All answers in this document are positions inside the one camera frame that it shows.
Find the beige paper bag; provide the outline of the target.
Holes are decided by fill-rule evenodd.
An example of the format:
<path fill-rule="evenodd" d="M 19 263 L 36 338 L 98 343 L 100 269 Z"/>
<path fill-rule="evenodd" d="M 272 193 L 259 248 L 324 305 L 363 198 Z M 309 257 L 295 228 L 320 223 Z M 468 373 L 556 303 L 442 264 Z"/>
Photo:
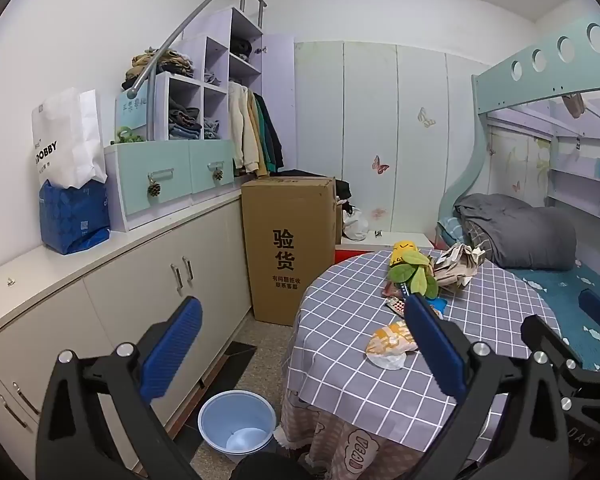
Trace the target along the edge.
<path fill-rule="evenodd" d="M 478 274 L 484 260 L 486 252 L 482 248 L 456 243 L 432 258 L 434 278 L 442 288 L 465 288 Z"/>

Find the blue snack wrapper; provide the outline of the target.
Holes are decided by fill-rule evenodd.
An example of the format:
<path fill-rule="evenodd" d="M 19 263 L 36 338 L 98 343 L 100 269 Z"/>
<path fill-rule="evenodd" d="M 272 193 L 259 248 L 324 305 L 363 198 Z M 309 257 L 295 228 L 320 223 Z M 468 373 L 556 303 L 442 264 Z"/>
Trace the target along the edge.
<path fill-rule="evenodd" d="M 444 318 L 446 307 L 448 306 L 448 302 L 441 298 L 428 299 L 428 304 L 432 307 L 439 318 Z"/>

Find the orange white food wrapper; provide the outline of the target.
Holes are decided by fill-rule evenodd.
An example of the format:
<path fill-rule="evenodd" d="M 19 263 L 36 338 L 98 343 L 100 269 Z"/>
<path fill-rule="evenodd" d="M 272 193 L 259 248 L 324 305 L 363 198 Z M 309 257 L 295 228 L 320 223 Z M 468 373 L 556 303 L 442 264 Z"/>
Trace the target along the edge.
<path fill-rule="evenodd" d="M 418 344 L 403 320 L 376 330 L 370 337 L 366 358 L 382 370 L 400 370 L 406 358 L 418 350 Z"/>

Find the green yellow leaf toy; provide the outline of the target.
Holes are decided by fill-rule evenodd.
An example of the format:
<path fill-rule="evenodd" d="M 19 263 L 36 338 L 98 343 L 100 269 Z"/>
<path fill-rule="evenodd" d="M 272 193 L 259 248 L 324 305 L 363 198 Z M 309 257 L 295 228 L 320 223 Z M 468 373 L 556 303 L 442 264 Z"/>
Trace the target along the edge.
<path fill-rule="evenodd" d="M 439 285 L 434 277 L 434 265 L 410 240 L 393 245 L 389 259 L 389 283 L 402 298 L 419 294 L 434 300 L 439 296 Z"/>

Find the grey folded duvet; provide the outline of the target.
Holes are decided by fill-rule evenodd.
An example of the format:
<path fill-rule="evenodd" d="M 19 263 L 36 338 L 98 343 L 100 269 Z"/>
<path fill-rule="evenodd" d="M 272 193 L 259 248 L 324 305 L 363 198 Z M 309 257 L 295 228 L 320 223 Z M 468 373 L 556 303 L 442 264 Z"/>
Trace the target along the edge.
<path fill-rule="evenodd" d="M 465 236 L 503 269 L 569 271 L 577 234 L 555 207 L 533 207 L 503 194 L 471 194 L 454 205 Z"/>

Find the black floor mat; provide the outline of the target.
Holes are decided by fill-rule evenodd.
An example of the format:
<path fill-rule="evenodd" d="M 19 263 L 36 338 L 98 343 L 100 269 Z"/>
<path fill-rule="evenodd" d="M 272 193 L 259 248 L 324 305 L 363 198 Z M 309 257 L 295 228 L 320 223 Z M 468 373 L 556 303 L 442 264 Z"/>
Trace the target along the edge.
<path fill-rule="evenodd" d="M 198 429 L 198 414 L 202 406 L 212 396 L 236 387 L 256 351 L 257 347 L 252 344 L 232 341 L 207 378 L 198 382 L 193 399 L 178 418 L 175 425 L 178 432 L 173 436 L 174 443 L 188 460 L 194 457 L 204 440 Z"/>

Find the long beige low cabinet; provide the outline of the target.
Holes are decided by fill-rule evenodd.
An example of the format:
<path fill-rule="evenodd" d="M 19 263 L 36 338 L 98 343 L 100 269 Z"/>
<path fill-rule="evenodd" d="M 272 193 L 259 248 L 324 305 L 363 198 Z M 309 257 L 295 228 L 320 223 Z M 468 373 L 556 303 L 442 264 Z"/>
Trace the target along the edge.
<path fill-rule="evenodd" d="M 106 356 L 140 339 L 189 296 L 204 324 L 152 409 L 177 434 L 251 302 L 240 194 L 230 190 L 70 256 L 46 248 L 0 267 L 0 442 L 27 477 L 58 354 Z"/>

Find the pink patterned undercloth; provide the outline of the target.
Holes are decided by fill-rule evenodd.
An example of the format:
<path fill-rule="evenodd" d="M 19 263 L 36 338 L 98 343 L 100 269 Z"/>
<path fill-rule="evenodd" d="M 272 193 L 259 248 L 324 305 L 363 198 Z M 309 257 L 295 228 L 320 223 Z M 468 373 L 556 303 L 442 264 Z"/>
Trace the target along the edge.
<path fill-rule="evenodd" d="M 422 458 L 421 452 L 314 408 L 289 389 L 283 393 L 274 438 L 285 450 L 298 451 L 312 471 L 329 479 L 396 479 Z"/>

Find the grey checked tablecloth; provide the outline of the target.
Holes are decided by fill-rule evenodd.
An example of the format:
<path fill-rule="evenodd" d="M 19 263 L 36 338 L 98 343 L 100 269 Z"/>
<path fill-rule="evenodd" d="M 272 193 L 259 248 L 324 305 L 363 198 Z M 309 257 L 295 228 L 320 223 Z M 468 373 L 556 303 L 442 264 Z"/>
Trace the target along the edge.
<path fill-rule="evenodd" d="M 406 320 L 420 345 L 398 370 L 370 362 L 365 349 L 396 321 L 381 295 L 390 254 L 369 252 L 324 271 L 303 295 L 287 362 L 295 408 L 334 415 L 397 444 L 425 451 L 469 391 L 471 348 L 525 359 L 520 326 L 536 315 L 552 330 L 552 309 L 524 280 L 490 262 L 459 292 L 445 292 L 440 321 L 422 300 L 408 302 Z"/>

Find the blue plastic package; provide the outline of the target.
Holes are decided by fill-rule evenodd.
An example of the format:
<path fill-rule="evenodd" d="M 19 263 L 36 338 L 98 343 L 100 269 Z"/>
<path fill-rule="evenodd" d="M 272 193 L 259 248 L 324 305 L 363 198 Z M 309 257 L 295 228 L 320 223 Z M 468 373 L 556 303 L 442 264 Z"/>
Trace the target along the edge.
<path fill-rule="evenodd" d="M 84 252 L 109 238 L 108 196 L 102 183 L 56 188 L 46 181 L 38 204 L 42 242 L 58 254 Z"/>

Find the white plastic bag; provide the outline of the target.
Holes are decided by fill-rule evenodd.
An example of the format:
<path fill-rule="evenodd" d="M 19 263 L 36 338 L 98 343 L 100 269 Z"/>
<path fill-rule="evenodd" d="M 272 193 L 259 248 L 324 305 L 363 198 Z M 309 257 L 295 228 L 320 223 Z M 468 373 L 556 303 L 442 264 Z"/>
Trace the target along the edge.
<path fill-rule="evenodd" d="M 350 211 L 343 211 L 343 236 L 347 240 L 362 242 L 370 232 L 370 224 L 358 207 L 352 207 Z"/>

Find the mint drawer unit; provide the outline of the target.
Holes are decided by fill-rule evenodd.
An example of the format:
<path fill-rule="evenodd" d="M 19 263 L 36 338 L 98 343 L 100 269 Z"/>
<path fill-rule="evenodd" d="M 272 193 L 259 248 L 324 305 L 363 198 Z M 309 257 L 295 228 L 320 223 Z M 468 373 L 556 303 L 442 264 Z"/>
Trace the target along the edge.
<path fill-rule="evenodd" d="M 129 232 L 232 192 L 229 140 L 151 141 L 105 148 L 111 229 Z"/>

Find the white wardrobe doors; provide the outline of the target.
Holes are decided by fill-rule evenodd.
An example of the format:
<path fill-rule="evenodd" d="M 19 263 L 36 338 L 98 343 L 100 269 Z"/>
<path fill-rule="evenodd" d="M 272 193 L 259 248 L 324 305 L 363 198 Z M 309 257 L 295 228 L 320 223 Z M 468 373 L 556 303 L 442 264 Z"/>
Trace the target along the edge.
<path fill-rule="evenodd" d="M 471 78 L 486 64 L 356 41 L 294 47 L 299 168 L 350 185 L 374 231 L 434 237 L 474 148 Z"/>

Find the hanging jackets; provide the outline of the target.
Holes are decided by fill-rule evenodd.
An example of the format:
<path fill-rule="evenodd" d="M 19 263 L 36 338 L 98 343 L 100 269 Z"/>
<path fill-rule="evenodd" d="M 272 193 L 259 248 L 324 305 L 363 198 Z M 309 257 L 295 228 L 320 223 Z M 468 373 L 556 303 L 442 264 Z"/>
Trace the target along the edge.
<path fill-rule="evenodd" d="M 266 177 L 284 166 L 283 147 L 262 96 L 230 81 L 227 88 L 230 138 L 237 171 Z"/>

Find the teal bunk bed frame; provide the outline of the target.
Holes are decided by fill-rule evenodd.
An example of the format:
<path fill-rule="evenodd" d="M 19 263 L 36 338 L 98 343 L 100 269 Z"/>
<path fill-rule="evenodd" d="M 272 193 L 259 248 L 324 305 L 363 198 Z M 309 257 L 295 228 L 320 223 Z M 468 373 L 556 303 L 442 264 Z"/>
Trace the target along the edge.
<path fill-rule="evenodd" d="M 536 44 L 471 77 L 470 159 L 445 190 L 438 215 L 452 214 L 455 201 L 477 181 L 486 159 L 486 115 L 569 93 L 600 90 L 600 12 L 562 26 Z"/>

